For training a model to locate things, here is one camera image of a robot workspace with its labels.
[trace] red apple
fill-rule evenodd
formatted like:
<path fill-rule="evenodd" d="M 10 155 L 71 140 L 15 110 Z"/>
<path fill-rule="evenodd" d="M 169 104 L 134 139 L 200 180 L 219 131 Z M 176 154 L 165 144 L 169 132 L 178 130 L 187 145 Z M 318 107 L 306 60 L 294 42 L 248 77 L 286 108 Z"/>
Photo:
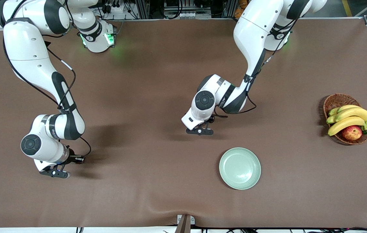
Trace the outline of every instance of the red apple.
<path fill-rule="evenodd" d="M 359 126 L 352 125 L 342 130 L 342 136 L 350 141 L 358 140 L 362 136 L 362 130 Z"/>

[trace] fruit basket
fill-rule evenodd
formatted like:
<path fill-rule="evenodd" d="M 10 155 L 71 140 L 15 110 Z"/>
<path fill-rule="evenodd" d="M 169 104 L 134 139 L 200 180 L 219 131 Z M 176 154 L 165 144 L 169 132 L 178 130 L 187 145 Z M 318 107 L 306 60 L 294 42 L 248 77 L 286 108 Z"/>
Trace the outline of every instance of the fruit basket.
<path fill-rule="evenodd" d="M 334 108 L 338 108 L 344 105 L 356 105 L 361 107 L 360 103 L 353 99 L 350 95 L 347 94 L 333 94 L 330 95 L 326 98 L 326 100 L 324 101 L 323 104 L 323 112 L 324 112 L 324 116 L 326 117 L 326 119 L 329 117 L 329 112 L 330 110 L 334 109 Z M 357 140 L 347 140 L 345 139 L 342 134 L 335 134 L 335 137 L 348 145 L 359 145 L 362 144 L 364 142 L 367 141 L 367 134 L 363 134 L 359 139 Z"/>

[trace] bunch of bananas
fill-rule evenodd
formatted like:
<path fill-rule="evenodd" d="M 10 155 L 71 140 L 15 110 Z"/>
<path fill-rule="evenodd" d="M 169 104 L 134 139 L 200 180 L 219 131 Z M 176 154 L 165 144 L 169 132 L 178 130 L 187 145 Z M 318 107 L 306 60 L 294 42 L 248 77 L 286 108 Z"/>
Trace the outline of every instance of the bunch of bananas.
<path fill-rule="evenodd" d="M 367 134 L 367 111 L 356 105 L 345 105 L 332 109 L 326 123 L 334 123 L 328 131 L 329 136 L 333 136 L 352 125 L 361 126 L 363 133 Z"/>

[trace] green plate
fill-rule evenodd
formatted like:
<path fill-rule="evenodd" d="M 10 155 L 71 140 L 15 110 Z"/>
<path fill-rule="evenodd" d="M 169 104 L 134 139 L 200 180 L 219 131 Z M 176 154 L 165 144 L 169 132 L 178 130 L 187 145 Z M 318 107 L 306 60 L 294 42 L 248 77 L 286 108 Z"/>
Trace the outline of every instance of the green plate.
<path fill-rule="evenodd" d="M 219 161 L 219 173 L 224 182 L 234 189 L 253 187 L 260 179 L 261 165 L 250 150 L 235 147 L 227 150 Z"/>

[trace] brown table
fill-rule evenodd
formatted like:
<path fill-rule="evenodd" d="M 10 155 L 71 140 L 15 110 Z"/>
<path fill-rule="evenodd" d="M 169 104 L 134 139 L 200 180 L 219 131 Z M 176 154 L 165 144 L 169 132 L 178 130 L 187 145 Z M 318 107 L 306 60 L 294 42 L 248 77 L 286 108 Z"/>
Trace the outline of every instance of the brown table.
<path fill-rule="evenodd" d="M 75 32 L 47 38 L 77 72 L 72 93 L 93 147 L 84 165 L 66 166 L 67 180 L 39 175 L 19 149 L 34 118 L 57 110 L 15 77 L 0 32 L 0 227 L 170 225 L 182 213 L 202 227 L 367 227 L 367 142 L 337 144 L 318 112 L 333 93 L 367 109 L 363 20 L 300 20 L 250 91 L 258 107 L 218 119 L 213 136 L 188 135 L 180 119 L 200 81 L 216 73 L 239 85 L 247 69 L 234 25 L 126 22 L 117 46 L 100 54 Z M 220 157 L 237 146 L 261 162 L 249 190 L 219 176 Z"/>

